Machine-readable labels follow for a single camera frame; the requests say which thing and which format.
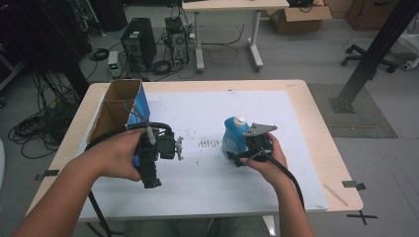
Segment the blue bottle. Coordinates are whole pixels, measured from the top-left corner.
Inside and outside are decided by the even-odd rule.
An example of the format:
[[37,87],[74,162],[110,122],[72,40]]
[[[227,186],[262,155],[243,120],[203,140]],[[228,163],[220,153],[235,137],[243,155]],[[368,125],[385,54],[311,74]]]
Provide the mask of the blue bottle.
[[238,154],[247,150],[243,133],[249,128],[249,125],[246,123],[246,118],[242,116],[228,118],[224,125],[225,134],[222,138],[222,153],[229,159],[226,154],[227,151]]

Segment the wooden table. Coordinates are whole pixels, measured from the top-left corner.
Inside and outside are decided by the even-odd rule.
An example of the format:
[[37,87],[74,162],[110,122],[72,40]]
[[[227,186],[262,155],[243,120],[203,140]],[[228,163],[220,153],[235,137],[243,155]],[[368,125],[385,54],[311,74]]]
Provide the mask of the wooden table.
[[[360,210],[363,202],[356,188],[345,188],[342,181],[351,181],[351,176],[337,147],[316,107],[313,98],[301,80],[258,80],[258,81],[190,81],[144,83],[145,92],[211,92],[235,89],[238,91],[286,91],[293,106],[305,145],[310,153],[314,168],[328,202],[327,211]],[[91,85],[49,170],[62,168],[76,156],[80,142],[85,136],[100,98],[109,83]],[[41,199],[55,177],[45,177],[35,195],[30,209]]]
[[197,40],[195,54],[197,58],[197,69],[199,72],[203,72],[205,70],[205,66],[199,24],[200,12],[255,10],[252,37],[248,40],[252,56],[255,60],[256,70],[259,71],[259,69],[263,67],[263,62],[256,46],[256,37],[258,35],[261,10],[282,9],[289,7],[290,5],[287,0],[208,0],[183,3],[182,6],[185,11],[195,13],[195,31]]

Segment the cardboard box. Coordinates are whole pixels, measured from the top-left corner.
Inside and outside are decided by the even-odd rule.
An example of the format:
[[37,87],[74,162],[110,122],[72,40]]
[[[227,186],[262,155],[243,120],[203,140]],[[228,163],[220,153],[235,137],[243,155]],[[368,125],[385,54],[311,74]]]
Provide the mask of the cardboard box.
[[286,8],[268,14],[278,34],[317,32],[322,20],[332,19],[328,6]]
[[150,111],[141,80],[115,80],[111,82],[90,131],[88,141],[128,123],[132,105],[149,118]]
[[398,0],[355,0],[347,21],[357,31],[379,31]]
[[333,19],[346,19],[355,0],[325,0]]

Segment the desk leg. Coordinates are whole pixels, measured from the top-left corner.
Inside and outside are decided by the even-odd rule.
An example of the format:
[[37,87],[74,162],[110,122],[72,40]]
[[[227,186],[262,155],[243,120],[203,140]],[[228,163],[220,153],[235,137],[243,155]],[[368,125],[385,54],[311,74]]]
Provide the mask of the desk leg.
[[259,20],[260,19],[261,19],[261,11],[257,10],[255,12],[255,17],[253,18],[252,38],[248,39],[250,50],[252,51],[253,58],[255,59],[256,70],[257,71],[259,71],[259,69],[263,67],[262,58],[261,58],[261,55],[259,54],[258,47],[256,46],[256,37],[258,36]]
[[203,72],[204,66],[204,56],[203,56],[203,46],[201,45],[201,34],[200,34],[200,25],[198,24],[198,15],[199,12],[195,12],[195,37],[197,40],[197,46],[195,47],[195,56],[197,59],[197,70]]

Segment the chair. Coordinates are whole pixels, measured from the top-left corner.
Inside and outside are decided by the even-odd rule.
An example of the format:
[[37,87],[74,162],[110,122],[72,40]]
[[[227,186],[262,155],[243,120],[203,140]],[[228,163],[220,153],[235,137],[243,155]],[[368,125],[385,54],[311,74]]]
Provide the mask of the chair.
[[[342,66],[346,66],[348,64],[348,61],[363,59],[364,55],[367,53],[365,50],[363,50],[355,44],[352,44],[352,46],[346,49],[346,52],[348,53],[352,53],[352,51],[356,51],[360,55],[346,56],[345,59],[341,62]],[[386,70],[388,73],[393,73],[395,69],[399,67],[397,63],[388,61],[386,59],[382,59],[380,63],[385,66],[388,66]]]

